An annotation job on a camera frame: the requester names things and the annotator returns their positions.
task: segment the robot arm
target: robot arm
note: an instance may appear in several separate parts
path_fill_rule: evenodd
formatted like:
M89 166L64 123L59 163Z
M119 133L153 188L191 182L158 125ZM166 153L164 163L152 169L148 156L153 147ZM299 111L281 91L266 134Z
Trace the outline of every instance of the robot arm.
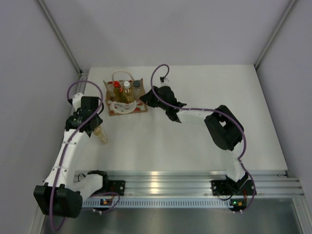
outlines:
M154 86L154 90L162 100L177 107L183 107L186 105L177 101L169 86L169 80L167 78L160 78L160 82L161 87L158 88ZM230 191L231 194L238 194L241 192L242 187L248 180L248 174L243 170L238 161L238 157L243 150L243 143L241 132L234 123L218 113L206 115L204 111L179 110L170 107L161 102L154 95L152 90L141 96L140 99L150 107L160 107L163 109L168 118L172 121L179 123L193 123L207 127L214 143L220 149L227 152L222 160L226 168L226 181L222 183L225 184L225 188L223 187L222 189ZM216 110L232 117L244 130L243 126L226 106L221 105Z
M82 203L94 192L107 190L108 177L105 172L92 171L80 182L74 182L75 171L81 157L81 152L95 128L103 120L96 114L79 132L69 141L73 132L98 108L98 97L86 97L76 94L72 100L75 112L67 119L63 142L56 162L43 185L34 190L34 197L45 215L49 215L49 202L52 187L56 178L57 169L60 169L56 182L53 214L63 217L77 217L81 211ZM63 149L67 145L61 168L59 162Z

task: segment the white wall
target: white wall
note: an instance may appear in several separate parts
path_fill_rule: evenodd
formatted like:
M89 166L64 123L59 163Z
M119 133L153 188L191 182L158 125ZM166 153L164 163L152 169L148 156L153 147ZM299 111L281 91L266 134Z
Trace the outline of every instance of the white wall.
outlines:
M46 0L83 68L253 64L289 0Z
M77 80L35 1L0 3L0 233L27 233L33 190L48 175L60 147Z
M290 172L312 209L312 1L301 0L258 69Z

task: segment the bottle cap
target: bottle cap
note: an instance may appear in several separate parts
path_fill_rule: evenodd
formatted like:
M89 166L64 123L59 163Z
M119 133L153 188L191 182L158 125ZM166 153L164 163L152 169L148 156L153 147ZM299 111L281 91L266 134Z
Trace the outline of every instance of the bottle cap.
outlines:
M114 81L114 87L115 87L115 88L119 88L119 87L120 87L120 84L119 84L118 81Z
M125 86L126 89L130 88L130 82L128 81L125 81L123 85Z
M141 84L141 82L139 81L139 80L135 80L134 82L133 82L133 86L134 87L140 87L140 84Z

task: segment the glass bottle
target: glass bottle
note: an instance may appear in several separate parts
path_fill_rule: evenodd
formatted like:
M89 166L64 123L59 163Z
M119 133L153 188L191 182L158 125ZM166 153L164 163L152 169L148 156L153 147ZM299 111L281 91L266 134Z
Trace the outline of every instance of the glass bottle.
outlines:
M135 100L138 100L142 96L142 85L140 80L135 80L133 82L133 92Z
M107 143L107 135L106 133L102 130L101 125L99 125L98 127L96 127L93 131L94 135L97 136L97 138L100 140L100 142L102 142L102 144L106 144Z
M122 87L118 81L114 81L114 94L117 98L117 102L124 102Z
M133 96L133 90L130 82L125 81L123 85L124 85L123 94L126 97L126 103L133 102L135 100L135 97Z

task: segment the white tabletop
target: white tabletop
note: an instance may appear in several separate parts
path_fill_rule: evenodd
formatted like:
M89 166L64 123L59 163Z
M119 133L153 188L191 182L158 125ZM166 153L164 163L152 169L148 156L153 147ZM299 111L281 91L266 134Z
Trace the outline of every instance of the white tabletop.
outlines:
M105 95L103 80L110 81L115 70L126 70L135 79L144 79L150 90L155 67L92 68L88 80L98 84ZM154 85L159 86L155 76ZM245 129L247 150L243 157L249 170L287 170L271 116L257 74L252 65L172 66L171 89L187 107L212 108L226 105ZM116 79L128 79L117 73ZM85 95L99 96L86 85ZM224 171L225 152L212 141L207 128L171 122L160 108L123 116L108 116L107 106L100 115L108 143L92 136L83 150L78 170L105 171Z

